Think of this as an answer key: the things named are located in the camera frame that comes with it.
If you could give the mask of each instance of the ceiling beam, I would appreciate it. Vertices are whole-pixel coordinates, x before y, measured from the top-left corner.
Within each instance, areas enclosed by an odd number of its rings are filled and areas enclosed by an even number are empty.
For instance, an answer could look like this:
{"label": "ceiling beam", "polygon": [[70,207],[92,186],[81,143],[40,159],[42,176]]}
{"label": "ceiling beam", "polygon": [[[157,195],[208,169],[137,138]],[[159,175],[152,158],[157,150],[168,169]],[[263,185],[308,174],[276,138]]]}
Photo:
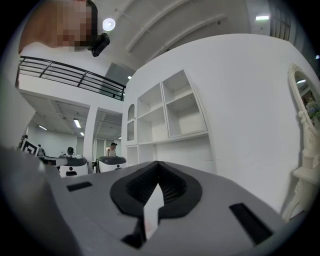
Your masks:
{"label": "ceiling beam", "polygon": [[52,110],[54,111],[54,113],[56,114],[56,116],[62,121],[64,127],[73,135],[75,135],[75,132],[73,131],[73,129],[70,127],[70,125],[68,124],[68,122],[63,119],[60,114],[56,111],[60,111],[60,113],[63,115],[63,113],[61,112],[61,109],[59,108],[58,104],[56,103],[55,100],[51,100],[51,99],[47,99],[49,105],[51,106]]}
{"label": "ceiling beam", "polygon": [[107,113],[103,113],[101,118],[100,118],[100,121],[99,121],[99,125],[98,125],[98,128],[96,129],[96,133],[95,133],[95,136],[97,136],[97,134],[100,132],[100,128],[102,126],[102,121],[105,120],[105,117],[106,117]]}
{"label": "ceiling beam", "polygon": [[176,8],[179,8],[181,5],[183,5],[186,2],[189,2],[191,0],[176,0],[172,4],[168,5],[163,11],[159,12],[158,15],[154,16],[149,22],[142,27],[142,29],[136,34],[136,36],[128,43],[128,45],[125,47],[125,49],[130,52],[132,48],[135,46],[135,44],[139,41],[139,39],[148,31],[149,29],[160,19],[165,17],[168,13],[173,11]]}
{"label": "ceiling beam", "polygon": [[177,34],[175,37],[171,38],[169,41],[167,41],[163,47],[161,47],[159,50],[157,50],[147,61],[146,63],[150,62],[151,60],[153,60],[155,57],[157,57],[162,51],[164,51],[165,49],[170,48],[170,46],[174,45],[176,42],[178,42],[179,40],[181,40],[182,38],[186,37],[187,35],[191,34],[192,32],[207,26],[211,23],[217,22],[217,21],[221,21],[223,19],[227,19],[227,15],[225,15],[224,13],[220,13],[217,15],[214,15],[212,17],[209,17],[205,20],[202,20],[190,27],[188,27],[187,29],[185,29],[184,31],[182,31],[181,33]]}
{"label": "ceiling beam", "polygon": [[[43,111],[43,112],[48,112],[48,113],[55,113],[55,114],[66,116],[66,117],[71,117],[71,118],[76,118],[76,119],[81,119],[81,120],[87,120],[87,118],[84,118],[84,117],[81,117],[81,116],[65,114],[65,113],[61,113],[61,112],[57,112],[57,111],[45,110],[45,109],[41,109],[41,108],[37,108],[37,107],[33,107],[33,108],[35,110],[38,110],[38,111]],[[121,124],[122,124],[122,122],[115,123],[115,122],[112,122],[112,121],[99,121],[99,122],[106,123],[106,124],[114,124],[114,125],[119,125],[119,126],[121,126]]]}

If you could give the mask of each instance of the mirror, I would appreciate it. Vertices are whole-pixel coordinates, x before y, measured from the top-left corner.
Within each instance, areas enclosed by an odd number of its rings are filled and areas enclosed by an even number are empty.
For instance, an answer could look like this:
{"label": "mirror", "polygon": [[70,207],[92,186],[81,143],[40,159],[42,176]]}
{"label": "mirror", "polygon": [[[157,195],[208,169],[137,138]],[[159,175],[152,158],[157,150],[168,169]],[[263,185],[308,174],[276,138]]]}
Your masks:
{"label": "mirror", "polygon": [[320,130],[320,96],[310,79],[300,72],[294,74],[295,84],[299,91],[303,106],[314,128]]}
{"label": "mirror", "polygon": [[129,107],[129,110],[128,110],[128,121],[130,121],[134,117],[135,117],[135,105],[131,104],[131,106]]}
{"label": "mirror", "polygon": [[291,90],[298,105],[303,127],[302,166],[313,169],[320,164],[320,85],[292,63],[288,71]]}
{"label": "mirror", "polygon": [[133,141],[135,139],[135,122],[128,123],[127,126],[127,141]]}

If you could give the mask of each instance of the man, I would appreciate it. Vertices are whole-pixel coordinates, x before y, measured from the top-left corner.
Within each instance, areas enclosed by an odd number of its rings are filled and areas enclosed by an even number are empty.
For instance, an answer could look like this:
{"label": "man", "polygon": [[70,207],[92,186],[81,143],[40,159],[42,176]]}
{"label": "man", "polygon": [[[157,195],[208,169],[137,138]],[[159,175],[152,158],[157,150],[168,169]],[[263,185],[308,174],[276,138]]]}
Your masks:
{"label": "man", "polygon": [[41,147],[41,145],[40,144],[38,144],[38,147],[39,147],[39,151],[38,151],[38,157],[41,157],[41,158],[43,158],[43,157],[46,157],[46,152],[45,152],[45,150]]}
{"label": "man", "polygon": [[117,145],[118,144],[112,142],[111,146],[106,148],[106,156],[107,157],[116,157],[117,156],[117,154],[116,154],[116,146]]}
{"label": "man", "polygon": [[16,148],[35,114],[16,89],[21,51],[34,42],[75,50],[90,46],[97,38],[96,12],[97,7],[91,0],[47,0],[39,3],[17,28],[1,57],[1,146]]}

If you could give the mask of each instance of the shelf compartment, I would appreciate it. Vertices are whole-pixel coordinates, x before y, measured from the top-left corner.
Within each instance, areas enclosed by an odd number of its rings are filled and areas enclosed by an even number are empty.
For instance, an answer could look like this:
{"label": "shelf compartment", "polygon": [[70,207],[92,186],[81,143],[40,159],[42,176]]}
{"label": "shelf compartment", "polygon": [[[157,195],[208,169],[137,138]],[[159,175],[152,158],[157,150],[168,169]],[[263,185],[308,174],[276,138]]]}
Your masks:
{"label": "shelf compartment", "polygon": [[166,104],[193,92],[183,70],[163,81],[162,84]]}
{"label": "shelf compartment", "polygon": [[166,105],[167,107],[172,109],[174,112],[178,112],[178,111],[183,112],[186,109],[192,108],[194,106],[198,106],[193,93],[187,94],[178,99],[174,99],[168,102]]}
{"label": "shelf compartment", "polygon": [[138,117],[163,106],[161,86],[158,83],[138,98]]}
{"label": "shelf compartment", "polygon": [[168,139],[164,108],[160,107],[138,118],[138,142]]}
{"label": "shelf compartment", "polygon": [[127,147],[127,165],[134,166],[139,163],[138,161],[138,146]]}
{"label": "shelf compartment", "polygon": [[186,95],[166,105],[170,137],[206,131],[195,96]]}
{"label": "shelf compartment", "polygon": [[164,111],[163,106],[162,106],[162,105],[159,105],[159,106],[158,106],[157,108],[155,108],[154,110],[151,110],[151,111],[149,111],[149,112],[147,112],[147,113],[139,116],[138,119],[147,118],[147,119],[150,119],[150,120],[151,120],[152,117],[150,117],[150,116],[153,116],[153,115],[159,116],[159,115],[161,115],[161,112],[163,112],[163,111]]}

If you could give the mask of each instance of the white cabinet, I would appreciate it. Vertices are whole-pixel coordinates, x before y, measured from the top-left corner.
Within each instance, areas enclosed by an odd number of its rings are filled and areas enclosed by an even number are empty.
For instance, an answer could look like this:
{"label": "white cabinet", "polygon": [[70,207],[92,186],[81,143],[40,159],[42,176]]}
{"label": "white cabinet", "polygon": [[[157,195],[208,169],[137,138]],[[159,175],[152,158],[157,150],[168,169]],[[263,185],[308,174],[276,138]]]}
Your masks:
{"label": "white cabinet", "polygon": [[184,70],[146,91],[136,106],[137,119],[127,127],[128,165],[152,161],[157,144],[208,135],[196,89]]}

